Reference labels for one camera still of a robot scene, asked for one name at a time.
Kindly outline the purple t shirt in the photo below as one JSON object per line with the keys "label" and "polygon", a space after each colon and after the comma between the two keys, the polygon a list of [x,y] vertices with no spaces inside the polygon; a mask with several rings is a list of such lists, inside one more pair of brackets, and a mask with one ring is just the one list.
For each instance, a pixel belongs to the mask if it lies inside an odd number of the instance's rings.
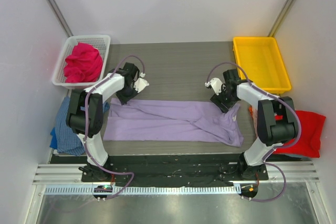
{"label": "purple t shirt", "polygon": [[240,147],[239,105],[223,113],[215,104],[200,101],[131,100],[113,98],[105,141],[191,141]]}

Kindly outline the yellow plastic tray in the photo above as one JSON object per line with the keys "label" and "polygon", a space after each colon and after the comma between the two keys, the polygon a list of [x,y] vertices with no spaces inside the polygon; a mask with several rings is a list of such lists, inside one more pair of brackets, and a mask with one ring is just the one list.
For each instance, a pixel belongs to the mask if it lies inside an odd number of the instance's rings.
{"label": "yellow plastic tray", "polygon": [[236,63],[258,87],[272,94],[292,89],[277,41],[273,37],[234,37]]}

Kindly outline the white plastic basket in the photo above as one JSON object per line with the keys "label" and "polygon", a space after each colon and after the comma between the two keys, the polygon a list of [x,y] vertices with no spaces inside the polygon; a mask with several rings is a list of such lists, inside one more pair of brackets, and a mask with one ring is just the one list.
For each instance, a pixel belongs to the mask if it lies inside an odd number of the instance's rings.
{"label": "white plastic basket", "polygon": [[[64,76],[64,67],[66,66],[65,59],[70,55],[74,46],[76,46],[79,42],[92,45],[94,48],[99,50],[100,56],[102,58],[102,69],[99,78],[95,82],[66,83],[66,77]],[[62,86],[68,90],[72,90],[84,89],[101,81],[104,77],[110,43],[111,38],[108,35],[78,35],[69,37],[65,41],[65,44],[56,62],[52,77],[52,83],[56,86]]]}

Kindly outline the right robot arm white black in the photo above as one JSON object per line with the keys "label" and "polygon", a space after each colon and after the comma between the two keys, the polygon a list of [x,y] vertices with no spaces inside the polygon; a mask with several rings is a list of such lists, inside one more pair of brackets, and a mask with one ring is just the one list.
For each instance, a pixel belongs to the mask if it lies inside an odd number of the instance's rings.
{"label": "right robot arm white black", "polygon": [[205,86],[214,91],[211,101],[227,113],[242,100],[257,109],[257,138],[238,160],[237,173],[243,180],[256,178],[266,159],[278,148],[301,135],[300,120],[290,97],[280,98],[241,79],[238,70],[223,72],[224,81],[208,78]]}

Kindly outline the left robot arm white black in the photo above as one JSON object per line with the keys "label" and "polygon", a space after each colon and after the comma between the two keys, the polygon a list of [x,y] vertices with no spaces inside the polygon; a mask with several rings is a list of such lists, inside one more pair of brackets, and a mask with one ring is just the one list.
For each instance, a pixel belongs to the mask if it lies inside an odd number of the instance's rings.
{"label": "left robot arm white black", "polygon": [[70,96],[66,124],[80,138],[87,154],[88,164],[95,166],[93,174],[105,182],[112,174],[106,165],[109,155],[103,147],[101,128],[103,104],[116,95],[122,105],[127,104],[140,91],[142,81],[138,67],[125,63],[123,68],[112,70],[101,81],[85,89],[74,89]]}

